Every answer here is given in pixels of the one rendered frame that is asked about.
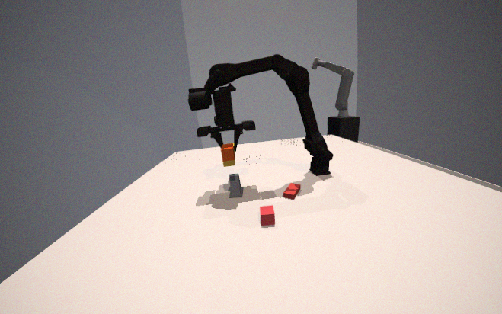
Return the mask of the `red rectangular block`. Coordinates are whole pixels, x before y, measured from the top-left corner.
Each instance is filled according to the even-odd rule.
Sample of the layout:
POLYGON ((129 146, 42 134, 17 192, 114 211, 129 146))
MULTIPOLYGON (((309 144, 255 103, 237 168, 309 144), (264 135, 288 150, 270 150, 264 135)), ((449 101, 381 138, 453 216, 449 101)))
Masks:
POLYGON ((283 197, 294 199, 300 190, 300 184, 290 183, 286 190, 283 192, 283 197))

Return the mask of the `small red block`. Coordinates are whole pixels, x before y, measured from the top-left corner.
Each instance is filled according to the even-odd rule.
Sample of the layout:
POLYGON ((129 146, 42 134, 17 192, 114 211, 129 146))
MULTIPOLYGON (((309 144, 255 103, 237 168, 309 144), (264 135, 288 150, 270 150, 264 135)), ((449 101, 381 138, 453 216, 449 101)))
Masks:
POLYGON ((261 225, 271 226, 275 225, 275 215, 273 206, 260 207, 261 210, 261 225))

